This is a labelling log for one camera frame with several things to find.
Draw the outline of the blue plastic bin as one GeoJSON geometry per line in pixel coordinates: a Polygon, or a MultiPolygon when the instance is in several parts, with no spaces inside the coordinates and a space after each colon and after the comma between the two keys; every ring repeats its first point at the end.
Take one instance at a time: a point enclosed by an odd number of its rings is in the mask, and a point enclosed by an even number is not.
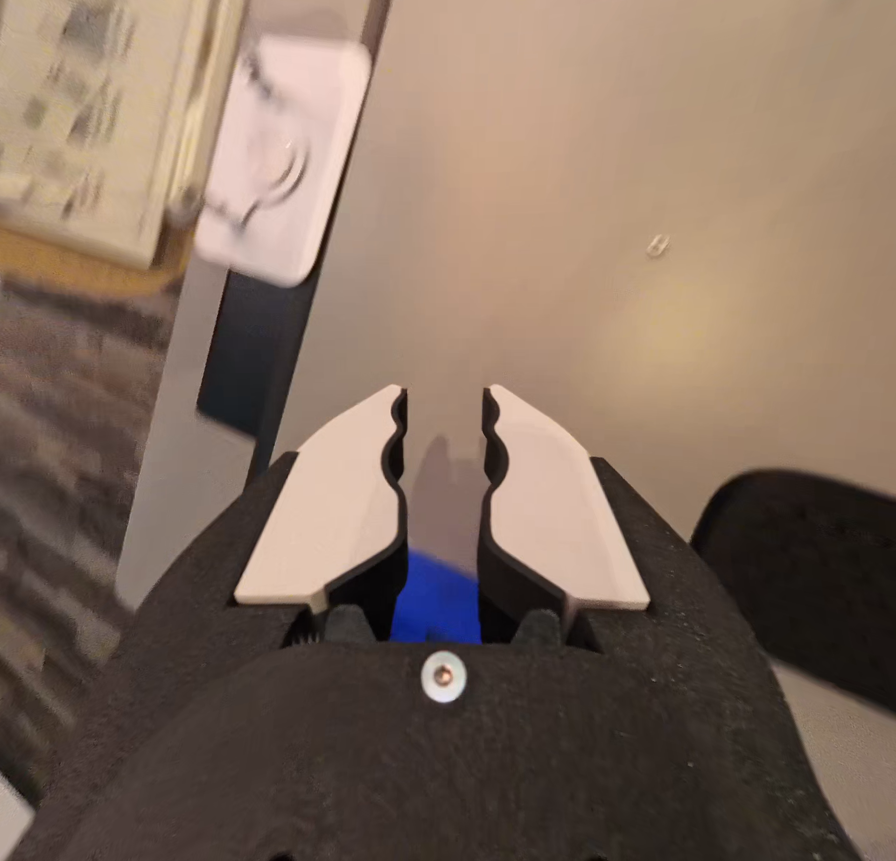
{"type": "Polygon", "coordinates": [[[481,644],[474,578],[425,553],[409,551],[389,640],[400,643],[481,644]]]}

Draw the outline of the black mesh wrist rest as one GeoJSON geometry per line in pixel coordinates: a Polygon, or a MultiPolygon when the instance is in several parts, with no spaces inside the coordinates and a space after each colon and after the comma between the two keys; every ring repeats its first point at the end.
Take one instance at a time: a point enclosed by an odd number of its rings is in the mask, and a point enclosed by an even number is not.
{"type": "Polygon", "coordinates": [[[747,472],[712,495],[690,544],[768,655],[894,712],[894,496],[747,472]]]}

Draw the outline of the white instruction sheet stand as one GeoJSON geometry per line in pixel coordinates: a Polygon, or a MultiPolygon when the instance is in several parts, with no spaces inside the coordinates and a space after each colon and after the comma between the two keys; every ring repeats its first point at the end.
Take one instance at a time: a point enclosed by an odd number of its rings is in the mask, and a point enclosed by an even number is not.
{"type": "Polygon", "coordinates": [[[193,225],[249,0],[1,0],[2,240],[138,272],[193,225]]]}

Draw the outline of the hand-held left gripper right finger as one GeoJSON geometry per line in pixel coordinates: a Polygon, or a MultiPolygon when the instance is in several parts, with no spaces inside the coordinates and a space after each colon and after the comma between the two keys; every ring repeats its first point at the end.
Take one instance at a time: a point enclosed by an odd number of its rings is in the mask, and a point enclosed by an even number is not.
{"type": "Polygon", "coordinates": [[[493,384],[483,391],[487,491],[479,522],[483,623],[546,610],[643,613],[650,593],[584,446],[561,424],[493,384]]]}

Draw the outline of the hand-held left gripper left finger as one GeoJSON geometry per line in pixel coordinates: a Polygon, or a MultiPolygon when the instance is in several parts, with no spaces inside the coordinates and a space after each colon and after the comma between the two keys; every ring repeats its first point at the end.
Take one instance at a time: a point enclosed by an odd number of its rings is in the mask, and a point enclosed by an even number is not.
{"type": "Polygon", "coordinates": [[[396,545],[404,500],[390,454],[402,449],[406,400],[405,388],[387,385],[299,447],[235,588],[237,604],[321,614],[396,545]]]}

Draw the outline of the wooden board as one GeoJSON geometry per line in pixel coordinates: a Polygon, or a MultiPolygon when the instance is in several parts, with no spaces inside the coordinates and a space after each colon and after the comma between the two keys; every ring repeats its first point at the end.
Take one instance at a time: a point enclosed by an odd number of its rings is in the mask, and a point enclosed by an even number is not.
{"type": "Polygon", "coordinates": [[[194,238],[193,228],[165,228],[153,264],[142,270],[2,229],[1,276],[42,291],[106,300],[157,295],[183,277],[194,238]]]}

